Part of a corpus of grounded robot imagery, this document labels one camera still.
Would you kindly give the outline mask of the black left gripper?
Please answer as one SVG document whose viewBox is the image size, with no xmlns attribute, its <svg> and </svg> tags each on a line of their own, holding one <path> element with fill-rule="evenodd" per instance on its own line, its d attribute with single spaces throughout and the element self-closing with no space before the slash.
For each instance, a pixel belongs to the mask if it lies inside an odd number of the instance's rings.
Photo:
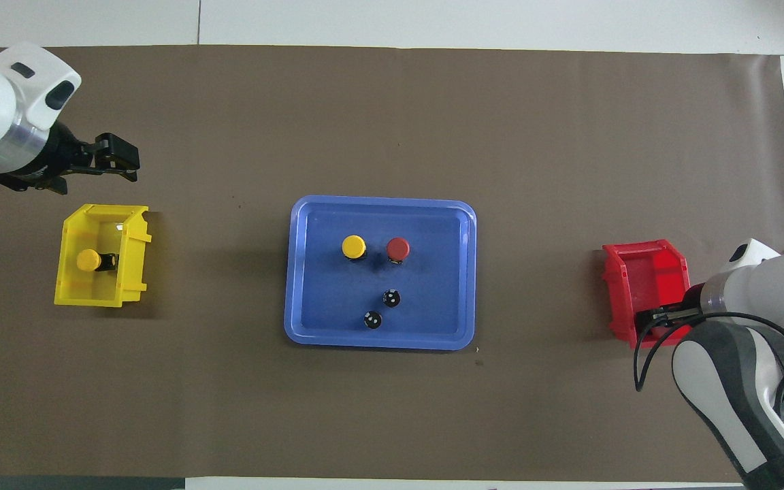
<svg viewBox="0 0 784 490">
<path fill-rule="evenodd" d="M 50 178 L 35 179 L 30 176 L 0 174 L 0 185 L 12 191 L 29 189 L 48 190 L 57 195 L 67 195 L 65 174 L 96 176 L 95 168 L 103 174 L 117 174 L 125 180 L 137 182 L 140 170 L 140 152 L 137 146 L 114 133 L 96 137 L 93 152 L 87 151 L 90 142 L 79 140 L 64 124 L 53 124 L 42 150 L 42 170 Z"/>
</svg>

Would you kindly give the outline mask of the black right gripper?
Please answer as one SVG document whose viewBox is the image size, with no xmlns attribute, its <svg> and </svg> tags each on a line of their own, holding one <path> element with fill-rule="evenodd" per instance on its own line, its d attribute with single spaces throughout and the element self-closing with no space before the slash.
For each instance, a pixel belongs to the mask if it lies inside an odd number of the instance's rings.
<svg viewBox="0 0 784 490">
<path fill-rule="evenodd" d="M 682 307 L 662 306 L 651 310 L 651 314 L 638 314 L 638 329 L 668 328 L 701 314 L 701 292 L 705 283 L 697 283 L 688 288 L 682 298 Z"/>
</svg>

